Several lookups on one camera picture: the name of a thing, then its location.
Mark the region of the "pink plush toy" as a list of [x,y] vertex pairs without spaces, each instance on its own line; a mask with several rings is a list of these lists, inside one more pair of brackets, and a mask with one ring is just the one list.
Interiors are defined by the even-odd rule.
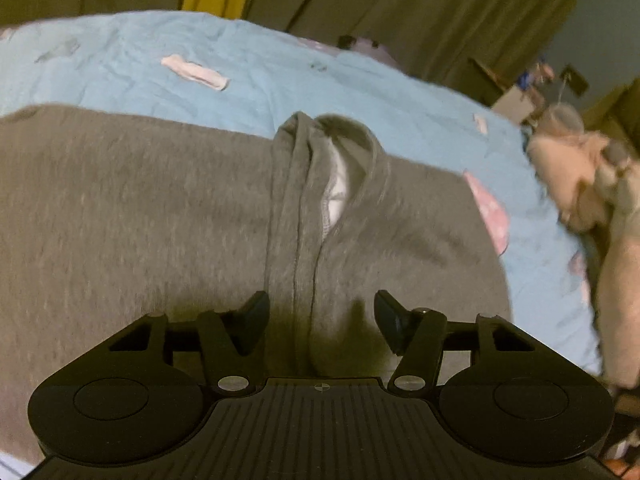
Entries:
[[639,385],[639,162],[625,144],[585,129],[574,107],[541,114],[526,153],[560,221],[605,236],[596,285],[597,328],[606,379]]

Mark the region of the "grey sweatpants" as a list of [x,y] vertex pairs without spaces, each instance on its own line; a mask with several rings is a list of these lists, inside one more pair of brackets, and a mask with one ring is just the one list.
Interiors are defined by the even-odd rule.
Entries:
[[385,289],[453,321],[511,314],[472,191],[360,122],[297,113],[271,139],[35,106],[1,121],[1,448],[40,455],[37,385],[145,313],[271,301],[278,375],[389,378]]

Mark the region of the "light blue mushroom bedsheet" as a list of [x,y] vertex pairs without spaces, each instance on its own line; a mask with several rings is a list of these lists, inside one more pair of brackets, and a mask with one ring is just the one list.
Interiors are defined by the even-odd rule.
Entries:
[[599,337],[579,242],[523,150],[521,131],[462,94],[366,56],[207,14],[45,21],[1,41],[1,120],[70,106],[273,138],[291,116],[360,122],[394,157],[462,177],[502,266],[515,325],[592,374]]

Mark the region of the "cluttered side table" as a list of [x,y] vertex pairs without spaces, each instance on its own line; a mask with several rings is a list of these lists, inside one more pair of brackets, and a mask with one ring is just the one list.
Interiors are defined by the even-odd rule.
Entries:
[[478,58],[468,58],[464,93],[517,125],[536,125],[550,104],[560,104],[570,90],[581,98],[589,89],[587,79],[573,65],[558,74],[540,58],[514,80],[500,76]]

